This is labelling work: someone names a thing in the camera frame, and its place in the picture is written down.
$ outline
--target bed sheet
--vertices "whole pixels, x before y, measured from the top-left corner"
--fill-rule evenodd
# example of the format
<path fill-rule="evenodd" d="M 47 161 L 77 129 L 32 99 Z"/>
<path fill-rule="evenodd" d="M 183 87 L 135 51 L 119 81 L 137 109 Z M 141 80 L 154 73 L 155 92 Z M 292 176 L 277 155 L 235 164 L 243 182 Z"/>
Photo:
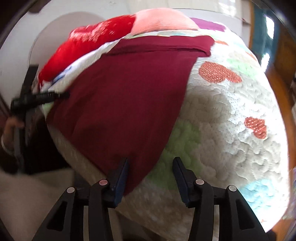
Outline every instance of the bed sheet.
<path fill-rule="evenodd" d="M 158 35 L 209 35 L 211 56 L 194 64 L 184 102 L 169 141 L 154 169 L 117 210 L 168 240 L 187 240 L 193 210 L 182 203 L 172 160 L 212 186 L 235 185 L 265 231 L 284 214 L 289 202 L 288 150 L 284 123 L 269 82 L 256 57 L 235 33 L 204 30 L 157 31 Z M 101 46 L 68 67 L 50 90 L 64 91 L 87 66 L 116 42 Z M 44 106 L 45 113 L 50 105 Z M 64 137 L 49 127 L 58 150 L 89 183 L 104 176 Z M 218 210 L 213 240 L 218 237 Z"/>

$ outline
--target bracelet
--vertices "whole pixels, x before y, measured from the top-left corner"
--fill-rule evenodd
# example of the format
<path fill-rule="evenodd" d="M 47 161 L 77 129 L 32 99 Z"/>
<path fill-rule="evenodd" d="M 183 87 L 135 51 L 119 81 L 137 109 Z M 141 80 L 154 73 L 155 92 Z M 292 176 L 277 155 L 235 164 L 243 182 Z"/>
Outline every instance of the bracelet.
<path fill-rule="evenodd" d="M 5 145 L 4 145 L 4 141 L 3 141 L 3 135 L 1 136 L 1 146 L 3 148 L 3 150 L 10 156 L 14 156 L 14 152 L 9 150 Z"/>

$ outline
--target purple pillow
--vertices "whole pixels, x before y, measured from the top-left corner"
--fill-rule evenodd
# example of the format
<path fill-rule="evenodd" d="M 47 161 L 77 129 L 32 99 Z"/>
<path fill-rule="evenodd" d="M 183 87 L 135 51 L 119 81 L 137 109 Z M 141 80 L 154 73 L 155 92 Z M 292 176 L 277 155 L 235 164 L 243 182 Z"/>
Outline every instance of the purple pillow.
<path fill-rule="evenodd" d="M 221 32 L 225 32 L 226 27 L 218 24 L 213 23 L 210 21 L 206 21 L 200 18 L 191 18 L 201 29 L 209 29 L 209 30 L 218 30 Z"/>

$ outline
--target person's arm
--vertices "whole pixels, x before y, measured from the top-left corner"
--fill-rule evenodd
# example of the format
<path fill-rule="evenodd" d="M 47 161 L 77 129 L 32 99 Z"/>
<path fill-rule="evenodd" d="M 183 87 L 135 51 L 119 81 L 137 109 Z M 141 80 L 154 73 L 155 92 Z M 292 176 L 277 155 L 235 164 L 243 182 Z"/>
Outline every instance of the person's arm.
<path fill-rule="evenodd" d="M 23 128 L 24 123 L 16 117 L 9 117 L 5 123 L 4 131 L 1 136 L 0 147 L 0 168 L 11 174 L 17 172 L 17 161 L 13 155 L 13 134 L 15 127 Z"/>

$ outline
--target hand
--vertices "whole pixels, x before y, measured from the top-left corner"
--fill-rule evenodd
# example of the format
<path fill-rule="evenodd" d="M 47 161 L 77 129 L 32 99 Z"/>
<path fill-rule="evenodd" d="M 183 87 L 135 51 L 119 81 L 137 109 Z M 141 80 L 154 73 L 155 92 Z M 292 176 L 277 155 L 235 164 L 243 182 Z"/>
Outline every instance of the hand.
<path fill-rule="evenodd" d="M 15 127 L 24 128 L 24 126 L 25 124 L 15 116 L 9 117 L 6 120 L 4 131 L 3 131 L 3 143 L 7 149 L 11 151 L 13 151 L 14 149 L 13 135 L 14 135 Z"/>

